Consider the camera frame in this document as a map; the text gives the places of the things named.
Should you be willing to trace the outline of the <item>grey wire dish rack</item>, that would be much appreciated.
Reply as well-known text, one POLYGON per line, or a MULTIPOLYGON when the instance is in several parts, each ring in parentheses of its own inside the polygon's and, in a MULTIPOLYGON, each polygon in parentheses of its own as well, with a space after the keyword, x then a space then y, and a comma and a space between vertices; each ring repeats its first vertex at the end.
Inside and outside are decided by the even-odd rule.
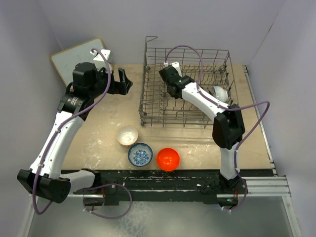
POLYGON ((139 104, 142 126, 163 126, 175 128, 212 128, 212 121, 193 104, 172 98, 159 71, 164 60, 178 62, 183 75, 194 80, 199 77, 200 86, 211 91, 219 86, 227 91, 229 105, 238 104, 235 76, 230 52, 224 49, 197 49, 180 47, 175 50, 162 47, 156 36, 147 36, 144 47, 143 81, 139 104))

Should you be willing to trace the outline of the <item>white ceramic bowl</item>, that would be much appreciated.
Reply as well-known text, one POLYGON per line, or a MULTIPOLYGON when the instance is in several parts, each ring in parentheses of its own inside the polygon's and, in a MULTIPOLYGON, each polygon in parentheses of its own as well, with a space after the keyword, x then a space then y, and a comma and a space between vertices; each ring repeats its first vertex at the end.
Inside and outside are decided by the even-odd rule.
POLYGON ((220 86, 213 86, 211 94, 214 98, 223 103, 226 103, 228 100, 228 92, 220 86))

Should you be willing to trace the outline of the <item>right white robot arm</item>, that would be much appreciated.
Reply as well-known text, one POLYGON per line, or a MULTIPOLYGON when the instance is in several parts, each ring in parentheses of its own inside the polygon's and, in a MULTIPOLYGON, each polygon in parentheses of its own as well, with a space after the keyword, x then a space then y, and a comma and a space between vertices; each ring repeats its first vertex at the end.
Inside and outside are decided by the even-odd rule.
POLYGON ((166 84, 167 92, 175 99, 181 98, 190 102, 213 122, 212 138, 220 148, 220 189, 231 193, 242 181, 238 167, 238 149, 241 145, 245 126, 236 104, 228 105, 209 93, 189 76, 180 76, 171 65, 159 71, 166 84))

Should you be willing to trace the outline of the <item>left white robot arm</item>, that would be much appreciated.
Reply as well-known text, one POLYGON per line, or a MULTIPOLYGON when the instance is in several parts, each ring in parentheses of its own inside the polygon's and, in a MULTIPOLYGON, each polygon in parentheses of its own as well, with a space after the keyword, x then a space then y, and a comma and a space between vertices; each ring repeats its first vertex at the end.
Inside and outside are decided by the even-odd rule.
POLYGON ((29 169, 21 169, 17 179, 32 195, 55 203, 62 203, 68 194, 81 189, 95 194, 101 190, 101 174, 88 168, 61 175, 61 168, 76 133, 86 121, 90 110, 104 94, 126 95, 133 83, 124 68, 118 69, 119 81, 105 68, 97 69, 93 63, 75 66, 73 81, 60 99, 54 126, 39 156, 29 169))

